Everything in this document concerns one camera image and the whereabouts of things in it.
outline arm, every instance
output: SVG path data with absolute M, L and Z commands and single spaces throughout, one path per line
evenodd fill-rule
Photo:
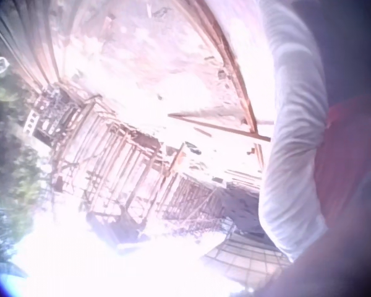
M 275 64 L 276 122 L 259 216 L 291 261 L 326 231 L 313 178 L 328 102 L 323 66 L 308 28 L 287 4 L 259 0 Z

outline wooden post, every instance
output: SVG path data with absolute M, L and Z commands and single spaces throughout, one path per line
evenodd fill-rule
M 141 175 L 141 177 L 139 178 L 139 180 L 137 181 L 136 185 L 135 185 L 135 188 L 134 190 L 130 193 L 129 197 L 128 197 L 128 200 L 127 202 L 125 203 L 125 209 L 127 210 L 130 206 L 130 204 L 132 203 L 132 201 L 135 199 L 135 196 L 137 194 L 137 191 L 139 189 L 139 187 L 143 184 L 145 178 L 147 177 L 148 173 L 150 172 L 153 164 L 154 164 L 154 161 L 155 161 L 155 158 L 156 156 L 158 155 L 158 152 L 160 151 L 160 148 L 157 147 L 154 151 L 154 154 L 152 155 L 151 159 L 150 159 L 150 162 L 146 165 L 146 167 L 144 168 L 143 170 L 143 173 Z

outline red shirt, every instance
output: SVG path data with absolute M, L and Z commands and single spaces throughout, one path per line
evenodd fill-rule
M 330 108 L 322 146 L 315 157 L 315 182 L 330 227 L 371 171 L 371 96 Z

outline sky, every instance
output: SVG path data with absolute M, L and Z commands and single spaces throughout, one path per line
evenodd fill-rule
M 222 240 L 220 233 L 206 235 L 201 245 L 187 238 L 161 239 L 120 257 L 88 231 L 83 216 L 62 225 L 40 218 L 13 259 L 29 277 L 4 281 L 14 296 L 26 297 L 227 297 L 240 285 L 198 261 Z

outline wooden beam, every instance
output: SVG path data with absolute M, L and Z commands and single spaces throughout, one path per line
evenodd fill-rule
M 217 125 L 214 125 L 214 124 L 208 124 L 208 123 L 204 123 L 204 122 L 200 122 L 200 121 L 195 121 L 193 119 L 187 119 L 187 118 L 183 118 L 181 116 L 175 116 L 175 115 L 172 115 L 172 114 L 169 114 L 168 117 L 173 118 L 173 119 L 178 119 L 180 121 L 184 121 L 184 122 L 187 122 L 187 123 L 195 124 L 195 125 L 198 125 L 198 126 L 202 126 L 202 127 L 212 128 L 212 129 L 221 130 L 221 131 L 224 131 L 224 132 L 229 132 L 229 133 L 234 133 L 234 134 L 241 135 L 241 136 L 250 137 L 254 140 L 255 143 L 258 143 L 258 144 L 269 143 L 271 141 L 271 139 L 269 137 L 261 136 L 258 133 L 251 133 L 251 132 L 246 132 L 246 131 L 237 130 L 237 129 L 233 129 L 233 128 L 217 126 Z
M 173 1 L 173 3 L 184 12 L 186 11 L 189 15 L 189 19 L 192 19 L 192 25 L 194 27 L 201 28 L 209 40 L 213 43 L 215 48 L 221 55 L 225 67 L 231 73 L 232 83 L 236 90 L 237 96 L 241 100 L 241 106 L 245 113 L 247 124 L 250 127 L 251 133 L 258 134 L 257 120 L 254 115 L 254 111 L 250 102 L 250 98 L 247 94 L 246 84 L 243 80 L 243 76 L 239 65 L 237 64 L 234 53 L 231 50 L 228 40 L 226 39 L 216 17 L 206 4 L 204 0 L 187 0 L 187 1 Z M 260 144 L 254 144 L 258 162 L 261 169 L 264 166 L 262 147 Z
M 135 196 L 137 194 L 137 191 L 138 191 L 139 187 L 143 184 L 143 182 L 146 179 L 148 173 L 150 172 L 150 170 L 151 170 L 151 168 L 152 168 L 152 166 L 154 164 L 155 158 L 156 158 L 156 156 L 157 156 L 157 154 L 158 154 L 159 151 L 160 151 L 160 147 L 157 147 L 155 149 L 155 151 L 154 151 L 153 156 L 150 159 L 149 164 L 146 165 L 146 167 L 143 170 L 142 175 L 140 176 L 139 180 L 137 181 L 134 190 L 130 193 L 130 195 L 129 195 L 128 199 L 127 199 L 127 202 L 125 203 L 125 209 L 126 210 L 131 205 L 132 201 L 134 200 L 134 198 L 135 198 Z

